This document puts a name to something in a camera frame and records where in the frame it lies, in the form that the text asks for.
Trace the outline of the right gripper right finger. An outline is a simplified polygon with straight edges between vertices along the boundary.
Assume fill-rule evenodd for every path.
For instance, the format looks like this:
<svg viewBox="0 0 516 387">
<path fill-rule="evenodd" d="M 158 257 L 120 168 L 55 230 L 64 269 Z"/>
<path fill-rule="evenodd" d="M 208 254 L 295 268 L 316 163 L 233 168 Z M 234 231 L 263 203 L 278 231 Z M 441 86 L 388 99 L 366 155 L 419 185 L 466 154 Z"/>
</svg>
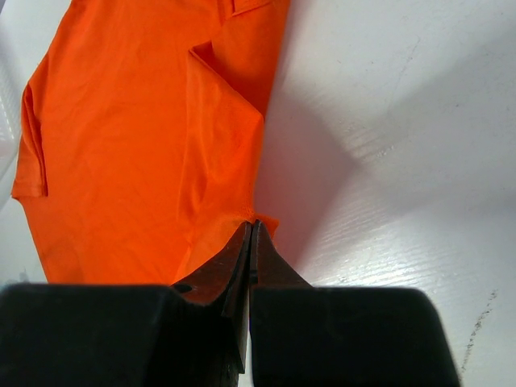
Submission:
<svg viewBox="0 0 516 387">
<path fill-rule="evenodd" d="M 264 223 L 252 226 L 249 256 L 252 379 L 255 386 L 295 385 L 293 338 L 298 296 L 311 289 L 278 253 Z"/>
</svg>

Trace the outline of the orange t shirt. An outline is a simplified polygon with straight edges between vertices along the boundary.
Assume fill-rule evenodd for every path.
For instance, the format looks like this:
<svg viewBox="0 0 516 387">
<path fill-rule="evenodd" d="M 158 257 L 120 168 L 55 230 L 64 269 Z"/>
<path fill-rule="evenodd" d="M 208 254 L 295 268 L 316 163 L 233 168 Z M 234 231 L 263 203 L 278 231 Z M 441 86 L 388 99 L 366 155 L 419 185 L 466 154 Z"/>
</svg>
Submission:
<svg viewBox="0 0 516 387">
<path fill-rule="evenodd" d="M 58 284 L 166 284 L 258 216 L 287 1 L 74 1 L 22 98 L 12 190 Z"/>
</svg>

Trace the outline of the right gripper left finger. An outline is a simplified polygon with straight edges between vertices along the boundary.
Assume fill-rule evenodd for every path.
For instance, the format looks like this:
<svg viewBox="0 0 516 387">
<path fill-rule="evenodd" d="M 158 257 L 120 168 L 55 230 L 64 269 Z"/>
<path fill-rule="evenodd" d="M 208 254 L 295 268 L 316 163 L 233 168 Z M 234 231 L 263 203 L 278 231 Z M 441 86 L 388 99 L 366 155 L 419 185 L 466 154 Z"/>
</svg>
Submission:
<svg viewBox="0 0 516 387">
<path fill-rule="evenodd" d="M 173 285 L 173 359 L 181 375 L 245 371 L 252 225 L 242 223 L 223 249 Z"/>
</svg>

